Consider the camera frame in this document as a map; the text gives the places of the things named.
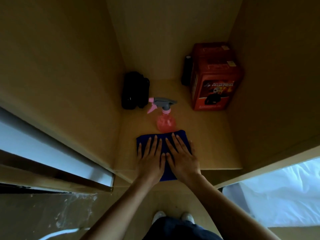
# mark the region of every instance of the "pink transparent bottle body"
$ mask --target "pink transparent bottle body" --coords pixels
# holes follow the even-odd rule
[[[176,131],[176,120],[170,114],[160,115],[157,120],[157,127],[161,133],[169,133]]]

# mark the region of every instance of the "hand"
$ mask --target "hand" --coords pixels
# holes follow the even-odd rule
[[[192,141],[189,141],[192,152],[191,155],[188,148],[178,135],[176,137],[174,133],[172,133],[172,139],[174,141],[174,145],[177,151],[171,145],[168,138],[166,138],[165,140],[168,145],[168,148],[174,157],[173,162],[170,153],[167,153],[167,161],[177,179],[182,183],[188,185],[188,182],[190,180],[192,180],[194,177],[198,175],[201,175],[200,164],[195,156],[194,144]]]
[[[162,153],[161,162],[159,160],[162,148],[162,139],[159,140],[159,145],[156,150],[157,141],[158,137],[155,135],[150,150],[151,137],[149,138],[146,144],[146,149],[144,150],[143,157],[141,152],[141,143],[139,144],[138,148],[137,179],[142,179],[146,183],[150,183],[151,187],[153,187],[160,181],[165,171],[166,155]]]

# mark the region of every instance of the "person's right hand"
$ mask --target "person's right hand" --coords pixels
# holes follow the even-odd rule
[[[172,133],[172,139],[177,150],[174,149],[168,138],[166,138],[165,141],[174,157],[173,162],[170,153],[167,153],[167,161],[177,179],[184,184],[188,184],[188,181],[198,175],[201,175],[200,164],[195,156],[194,144],[192,141],[189,141],[192,153],[191,155],[188,148],[178,135],[176,137],[174,133]]]

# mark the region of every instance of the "finger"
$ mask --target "finger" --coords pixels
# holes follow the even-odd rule
[[[173,154],[173,155],[176,155],[178,152],[176,151],[176,149],[174,149],[174,147],[171,145],[170,141],[168,138],[165,139],[165,142],[167,143],[167,146],[170,150],[170,152]]]
[[[177,138],[176,138],[174,133],[172,133],[172,139],[173,139],[174,145],[176,146],[177,151],[178,152],[183,152],[183,149],[182,149],[180,143],[178,142],[178,140],[177,140]]]
[[[158,137],[157,135],[154,136],[154,139],[153,139],[153,144],[152,144],[152,147],[151,147],[151,150],[150,150],[150,155],[154,155],[155,152],[156,152],[156,148],[157,148],[157,142],[158,142]]]
[[[165,153],[161,154],[161,161],[160,161],[160,171],[165,171],[165,164],[166,164],[166,155]]]
[[[196,153],[195,145],[193,144],[192,141],[189,141],[189,144],[190,144],[190,147],[191,147],[191,154],[194,156],[195,153]]]
[[[139,147],[138,147],[138,155],[137,155],[138,160],[140,160],[140,159],[141,159],[141,157],[142,157],[141,147],[142,147],[142,145],[141,145],[141,143],[139,143]]]
[[[167,156],[167,161],[169,163],[169,166],[170,166],[171,170],[173,171],[174,170],[174,161],[172,160],[170,153],[167,152],[166,156]]]
[[[157,158],[160,157],[161,149],[162,149],[162,139],[160,138],[157,151],[155,152],[155,155],[157,156]]]
[[[177,137],[177,140],[178,140],[178,142],[180,143],[181,148],[183,149],[183,151],[184,151],[185,153],[187,153],[188,155],[191,155],[190,152],[189,152],[189,150],[188,150],[188,148],[187,148],[187,146],[186,146],[186,144],[184,144],[184,142],[182,141],[181,137],[179,137],[179,135],[177,135],[176,137]]]
[[[151,144],[151,137],[149,137],[148,142],[146,143],[146,149],[144,149],[143,157],[146,157],[149,155],[150,144]]]

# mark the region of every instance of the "person's left hand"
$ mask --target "person's left hand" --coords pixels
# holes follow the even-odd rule
[[[143,157],[141,152],[141,143],[138,148],[137,179],[142,179],[143,181],[150,183],[151,187],[160,181],[165,171],[166,155],[162,153],[161,161],[159,160],[162,148],[162,139],[159,140],[159,145],[156,150],[157,141],[158,137],[155,135],[150,150],[151,137],[149,138]]]

